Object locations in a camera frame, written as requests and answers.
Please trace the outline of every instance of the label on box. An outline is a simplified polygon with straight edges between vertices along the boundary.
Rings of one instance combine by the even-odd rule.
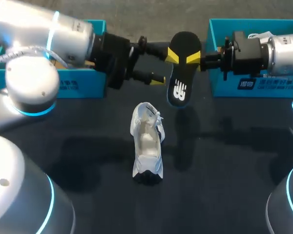
[[[240,79],[238,89],[239,90],[252,90],[255,86],[256,79],[255,78],[242,78]]]
[[[261,78],[257,89],[293,90],[293,79]]]

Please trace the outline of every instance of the robotic arm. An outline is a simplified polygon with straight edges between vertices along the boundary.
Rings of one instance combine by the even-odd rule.
[[[59,90],[59,75],[52,57],[65,67],[93,62],[93,69],[106,73],[107,86],[120,89],[130,78],[145,84],[165,83],[165,77],[135,71],[140,55],[166,60],[167,52],[110,34],[93,33],[93,25],[59,12],[17,0],[0,0],[0,46],[7,54],[6,89],[0,90],[0,131],[37,121],[50,113]]]
[[[248,39],[243,32],[233,32],[232,41],[227,37],[220,52],[200,58],[201,71],[215,68],[224,72],[224,80],[229,71],[253,78],[263,77],[262,70],[267,70],[268,76],[293,76],[293,34],[272,36],[261,44],[259,38]],[[293,134],[293,119],[290,131]]]

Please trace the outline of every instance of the insole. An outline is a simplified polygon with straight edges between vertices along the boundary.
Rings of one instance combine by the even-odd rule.
[[[140,137],[140,146],[142,155],[157,156],[158,143],[149,133],[143,133]]]
[[[192,32],[179,32],[172,38],[169,48],[179,57],[179,63],[173,63],[167,99],[172,106],[182,108],[190,100],[193,77],[199,66],[198,63],[187,63],[187,58],[199,54],[201,42]]]

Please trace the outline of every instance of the new balance logo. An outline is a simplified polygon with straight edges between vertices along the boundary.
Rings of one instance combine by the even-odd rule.
[[[183,101],[186,97],[187,86],[182,82],[175,80],[174,97]]]

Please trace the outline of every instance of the gray floor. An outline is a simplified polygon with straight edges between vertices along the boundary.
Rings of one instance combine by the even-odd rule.
[[[170,41],[178,31],[205,40],[210,18],[293,19],[293,0],[26,0],[80,19],[104,19],[110,32]]]

